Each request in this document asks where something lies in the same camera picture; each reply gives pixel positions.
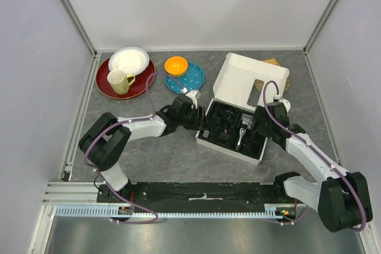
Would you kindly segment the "black plastic tray insert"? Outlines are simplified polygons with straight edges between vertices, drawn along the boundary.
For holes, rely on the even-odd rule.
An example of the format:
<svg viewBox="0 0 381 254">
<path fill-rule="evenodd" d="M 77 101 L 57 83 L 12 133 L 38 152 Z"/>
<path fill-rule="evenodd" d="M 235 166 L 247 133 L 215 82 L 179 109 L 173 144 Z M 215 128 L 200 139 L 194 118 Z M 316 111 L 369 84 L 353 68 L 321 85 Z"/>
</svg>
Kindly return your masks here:
<svg viewBox="0 0 381 254">
<path fill-rule="evenodd" d="M 244 110 L 218 100 L 212 100 L 208 106 L 206 120 L 209 136 L 203 137 L 203 131 L 196 134 L 196 142 L 226 155 L 258 165 L 266 148 L 267 139 L 248 128 L 239 150 L 236 150 L 239 129 L 242 126 L 242 114 L 254 115 L 253 110 Z"/>
</svg>

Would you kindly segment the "left aluminium frame post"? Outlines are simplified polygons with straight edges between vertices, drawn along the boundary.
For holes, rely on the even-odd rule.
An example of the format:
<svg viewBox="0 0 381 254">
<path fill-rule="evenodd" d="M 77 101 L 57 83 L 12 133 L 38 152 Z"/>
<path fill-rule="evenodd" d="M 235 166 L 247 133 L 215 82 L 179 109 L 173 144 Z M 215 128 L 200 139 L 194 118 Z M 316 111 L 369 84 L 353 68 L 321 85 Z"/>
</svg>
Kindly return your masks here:
<svg viewBox="0 0 381 254">
<path fill-rule="evenodd" d="M 80 38 L 82 39 L 83 43 L 85 44 L 87 50 L 90 52 L 90 54 L 93 57 L 97 56 L 97 51 L 90 40 L 89 35 L 87 34 L 82 22 L 80 21 L 79 16 L 77 15 L 73 5 L 71 4 L 70 0 L 59 0 L 61 5 L 63 6 L 64 10 L 66 11 L 70 21 L 72 22 L 74 28 L 77 30 Z"/>
</svg>

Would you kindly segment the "right aluminium frame post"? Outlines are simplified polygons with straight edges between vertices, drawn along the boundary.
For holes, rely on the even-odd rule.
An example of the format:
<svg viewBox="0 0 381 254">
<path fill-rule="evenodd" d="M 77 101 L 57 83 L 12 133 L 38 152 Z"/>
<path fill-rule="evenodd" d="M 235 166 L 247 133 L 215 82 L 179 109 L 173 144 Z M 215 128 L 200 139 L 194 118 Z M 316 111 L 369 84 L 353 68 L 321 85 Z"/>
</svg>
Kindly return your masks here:
<svg viewBox="0 0 381 254">
<path fill-rule="evenodd" d="M 315 28 L 313 29 L 310 37 L 308 38 L 303 51 L 304 55 L 308 55 L 309 51 L 313 47 L 314 43 L 316 42 L 318 36 L 320 35 L 321 31 L 325 27 L 328 19 L 330 18 L 332 12 L 336 8 L 337 4 L 340 0 L 329 0 L 325 9 L 323 10 L 322 15 L 320 16 Z"/>
</svg>

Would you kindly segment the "cream mug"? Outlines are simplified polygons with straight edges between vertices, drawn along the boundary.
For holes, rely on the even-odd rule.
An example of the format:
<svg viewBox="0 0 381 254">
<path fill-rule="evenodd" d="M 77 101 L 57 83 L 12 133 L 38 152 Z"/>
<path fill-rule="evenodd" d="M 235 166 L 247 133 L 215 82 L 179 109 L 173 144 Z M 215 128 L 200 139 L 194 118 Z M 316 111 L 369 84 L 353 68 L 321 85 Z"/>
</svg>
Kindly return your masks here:
<svg viewBox="0 0 381 254">
<path fill-rule="evenodd" d="M 108 83 L 118 95 L 127 94 L 135 80 L 134 74 L 126 74 L 123 70 L 112 70 L 107 75 Z"/>
</svg>

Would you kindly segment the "aluminium frame post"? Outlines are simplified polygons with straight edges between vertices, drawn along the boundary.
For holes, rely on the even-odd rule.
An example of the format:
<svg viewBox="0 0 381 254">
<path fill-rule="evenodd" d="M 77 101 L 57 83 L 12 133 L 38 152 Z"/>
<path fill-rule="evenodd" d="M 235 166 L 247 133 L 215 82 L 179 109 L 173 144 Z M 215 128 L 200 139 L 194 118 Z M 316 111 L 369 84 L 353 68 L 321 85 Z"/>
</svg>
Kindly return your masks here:
<svg viewBox="0 0 381 254">
<path fill-rule="evenodd" d="M 313 47 L 314 43 L 316 42 L 318 36 L 320 35 L 321 31 L 325 27 L 328 19 L 330 18 L 332 12 L 336 8 L 337 4 L 340 0 L 329 0 L 325 9 L 323 10 L 322 15 L 320 16 L 315 28 L 313 29 L 310 37 L 308 38 L 303 51 L 304 55 L 308 55 L 309 51 Z"/>
<path fill-rule="evenodd" d="M 72 22 L 74 28 L 77 30 L 80 38 L 82 39 L 83 43 L 85 44 L 87 50 L 90 52 L 90 54 L 93 57 L 97 56 L 97 51 L 90 40 L 89 35 L 87 34 L 82 22 L 80 21 L 79 16 L 77 15 L 73 5 L 71 4 L 70 0 L 59 0 L 61 5 L 63 6 L 64 10 L 66 11 L 70 21 Z"/>
</svg>

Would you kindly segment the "grey hair clipper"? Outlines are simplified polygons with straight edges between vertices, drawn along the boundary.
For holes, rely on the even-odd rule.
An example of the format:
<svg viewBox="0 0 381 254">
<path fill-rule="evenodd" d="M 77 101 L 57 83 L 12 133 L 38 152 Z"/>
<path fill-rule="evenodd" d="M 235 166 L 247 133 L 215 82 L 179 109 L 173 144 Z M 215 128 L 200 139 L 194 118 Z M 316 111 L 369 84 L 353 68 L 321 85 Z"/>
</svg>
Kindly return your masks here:
<svg viewBox="0 0 381 254">
<path fill-rule="evenodd" d="M 242 114 L 242 126 L 239 129 L 238 141 L 236 143 L 236 150 L 239 150 L 242 139 L 248 128 L 251 128 L 252 124 L 252 116 L 249 114 Z"/>
</svg>

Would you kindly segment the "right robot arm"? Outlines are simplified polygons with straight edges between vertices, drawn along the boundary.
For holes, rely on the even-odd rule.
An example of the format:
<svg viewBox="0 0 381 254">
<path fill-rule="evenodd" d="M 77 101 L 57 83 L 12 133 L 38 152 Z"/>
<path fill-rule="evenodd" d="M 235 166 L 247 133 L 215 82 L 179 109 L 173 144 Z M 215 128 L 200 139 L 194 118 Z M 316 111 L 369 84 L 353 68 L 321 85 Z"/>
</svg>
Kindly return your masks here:
<svg viewBox="0 0 381 254">
<path fill-rule="evenodd" d="M 373 219 L 365 176 L 351 173 L 322 152 L 298 124 L 291 124 L 281 101 L 258 106 L 252 130 L 271 139 L 296 158 L 313 176 L 313 183 L 297 173 L 276 177 L 273 197 L 278 202 L 295 198 L 315 210 L 331 232 L 352 228 L 362 231 Z"/>
</svg>

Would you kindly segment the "white cardboard box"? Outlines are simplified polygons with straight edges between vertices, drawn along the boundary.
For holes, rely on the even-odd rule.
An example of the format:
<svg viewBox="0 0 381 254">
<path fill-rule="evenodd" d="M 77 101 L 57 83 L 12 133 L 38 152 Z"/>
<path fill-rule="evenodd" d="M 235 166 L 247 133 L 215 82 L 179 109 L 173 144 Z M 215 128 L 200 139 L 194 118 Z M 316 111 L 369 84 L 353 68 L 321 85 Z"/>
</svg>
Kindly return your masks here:
<svg viewBox="0 0 381 254">
<path fill-rule="evenodd" d="M 265 84 L 273 80 L 279 87 L 280 95 L 283 95 L 288 76 L 289 69 L 285 67 L 229 53 L 215 80 L 212 100 L 255 112 L 256 107 L 264 105 L 263 96 L 268 103 L 273 102 L 276 88 L 270 86 L 266 93 L 260 92 L 257 103 L 250 105 L 248 101 L 251 90 L 255 87 L 254 82 L 259 80 Z"/>
</svg>

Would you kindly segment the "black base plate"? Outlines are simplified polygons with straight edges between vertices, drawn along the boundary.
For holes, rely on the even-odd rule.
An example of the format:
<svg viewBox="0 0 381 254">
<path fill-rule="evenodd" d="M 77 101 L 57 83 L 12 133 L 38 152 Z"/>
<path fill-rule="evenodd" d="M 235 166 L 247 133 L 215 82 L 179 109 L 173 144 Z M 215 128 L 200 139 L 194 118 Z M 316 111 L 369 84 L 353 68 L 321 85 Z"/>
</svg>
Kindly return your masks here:
<svg viewBox="0 0 381 254">
<path fill-rule="evenodd" d="M 119 195 L 155 212 L 259 212 L 265 204 L 295 203 L 273 183 L 137 182 Z"/>
</svg>

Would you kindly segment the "white paper plate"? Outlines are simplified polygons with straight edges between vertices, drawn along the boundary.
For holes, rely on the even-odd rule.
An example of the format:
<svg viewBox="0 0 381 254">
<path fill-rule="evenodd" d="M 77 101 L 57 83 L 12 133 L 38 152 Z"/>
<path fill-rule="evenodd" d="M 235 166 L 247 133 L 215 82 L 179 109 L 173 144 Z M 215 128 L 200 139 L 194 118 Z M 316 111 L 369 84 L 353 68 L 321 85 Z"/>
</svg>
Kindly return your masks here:
<svg viewBox="0 0 381 254">
<path fill-rule="evenodd" d="M 110 71 L 122 70 L 126 74 L 135 76 L 142 73 L 149 65 L 149 55 L 147 51 L 135 46 L 119 49 L 111 56 L 108 62 Z"/>
</svg>

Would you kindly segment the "orange bowl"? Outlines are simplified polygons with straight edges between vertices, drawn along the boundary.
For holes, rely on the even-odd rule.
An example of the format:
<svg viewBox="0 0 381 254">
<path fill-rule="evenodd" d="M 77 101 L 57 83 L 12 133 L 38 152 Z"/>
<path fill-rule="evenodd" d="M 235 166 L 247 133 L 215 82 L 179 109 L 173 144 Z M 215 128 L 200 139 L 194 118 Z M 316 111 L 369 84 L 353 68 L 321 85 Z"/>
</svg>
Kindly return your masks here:
<svg viewBox="0 0 381 254">
<path fill-rule="evenodd" d="M 173 77 L 181 77 L 188 69 L 188 62 L 185 58 L 175 56 L 169 58 L 164 64 L 165 71 Z"/>
</svg>

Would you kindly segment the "blue dotted plate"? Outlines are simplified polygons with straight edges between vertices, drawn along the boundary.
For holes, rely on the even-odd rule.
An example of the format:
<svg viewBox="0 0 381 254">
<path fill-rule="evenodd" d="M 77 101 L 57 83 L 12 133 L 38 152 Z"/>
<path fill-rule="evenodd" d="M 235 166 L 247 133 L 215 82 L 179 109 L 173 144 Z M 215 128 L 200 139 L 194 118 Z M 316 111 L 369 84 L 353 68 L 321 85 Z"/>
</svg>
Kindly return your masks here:
<svg viewBox="0 0 381 254">
<path fill-rule="evenodd" d="M 203 69 L 193 62 L 188 62 L 188 69 L 184 75 L 177 78 L 177 81 L 187 91 L 199 90 L 205 81 L 205 73 Z M 169 90 L 176 94 L 182 93 L 182 88 L 169 76 L 165 77 L 165 84 Z"/>
</svg>

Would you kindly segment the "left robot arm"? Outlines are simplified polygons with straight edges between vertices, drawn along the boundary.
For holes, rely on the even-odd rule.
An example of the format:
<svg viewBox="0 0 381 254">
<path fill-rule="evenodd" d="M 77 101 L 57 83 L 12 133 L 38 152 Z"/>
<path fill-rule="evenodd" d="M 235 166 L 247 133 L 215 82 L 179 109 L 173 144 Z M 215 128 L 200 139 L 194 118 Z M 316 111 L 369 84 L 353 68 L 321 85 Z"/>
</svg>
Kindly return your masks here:
<svg viewBox="0 0 381 254">
<path fill-rule="evenodd" d="M 128 142 L 163 137 L 178 127 L 205 130 L 205 109 L 198 104 L 200 92 L 192 90 L 175 98 L 172 104 L 146 117 L 122 118 L 110 112 L 102 114 L 79 141 L 85 163 L 92 164 L 110 187 L 110 196 L 117 202 L 130 197 L 129 179 L 118 160 Z"/>
</svg>

